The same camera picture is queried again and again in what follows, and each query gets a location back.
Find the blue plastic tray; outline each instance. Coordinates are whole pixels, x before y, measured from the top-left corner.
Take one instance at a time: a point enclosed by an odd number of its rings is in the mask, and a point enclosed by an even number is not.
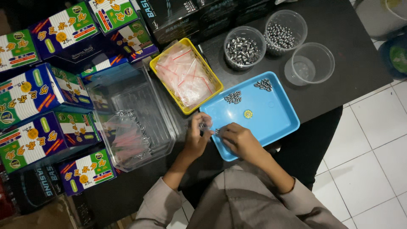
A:
[[[264,78],[270,80],[271,92],[253,86]],[[224,100],[225,96],[238,90],[242,93],[240,103],[229,104]],[[215,131],[216,128],[235,122],[250,129],[262,146],[275,142],[300,127],[297,114],[273,72],[265,72],[229,88],[199,109],[212,117],[211,130]],[[249,119],[244,116],[246,110],[253,113]],[[213,135],[212,138],[225,161],[237,159],[219,137]]]

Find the cup of lead balls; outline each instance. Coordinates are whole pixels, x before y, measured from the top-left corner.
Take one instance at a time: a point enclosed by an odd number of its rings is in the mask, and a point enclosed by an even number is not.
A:
[[[225,59],[233,70],[247,70],[260,62],[266,53],[266,41],[259,30],[240,26],[226,36]]]
[[[267,52],[281,56],[301,46],[308,33],[304,18],[291,10],[273,13],[266,22],[264,38]]]

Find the sleeve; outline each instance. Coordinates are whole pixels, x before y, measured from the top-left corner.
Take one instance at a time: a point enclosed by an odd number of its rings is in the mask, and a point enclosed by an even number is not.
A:
[[[294,188],[279,195],[285,207],[311,228],[346,229],[337,218],[296,178]]]
[[[136,220],[129,229],[166,228],[174,213],[182,206],[181,196],[162,180],[162,177],[144,195]]]

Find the empty plastic cup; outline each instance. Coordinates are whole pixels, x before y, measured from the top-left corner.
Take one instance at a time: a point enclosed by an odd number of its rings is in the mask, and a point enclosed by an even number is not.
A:
[[[288,81],[303,86],[326,81],[334,69],[335,59],[328,48],[319,43],[305,43],[294,51],[284,73]]]

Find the beige shirt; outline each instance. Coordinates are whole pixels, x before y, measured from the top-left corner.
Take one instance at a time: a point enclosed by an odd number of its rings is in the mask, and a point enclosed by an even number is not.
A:
[[[346,229],[297,179],[289,193],[279,195],[274,189],[262,170],[241,162],[212,181],[187,229]],[[160,178],[144,196],[129,228],[166,228],[181,206],[180,195]]]

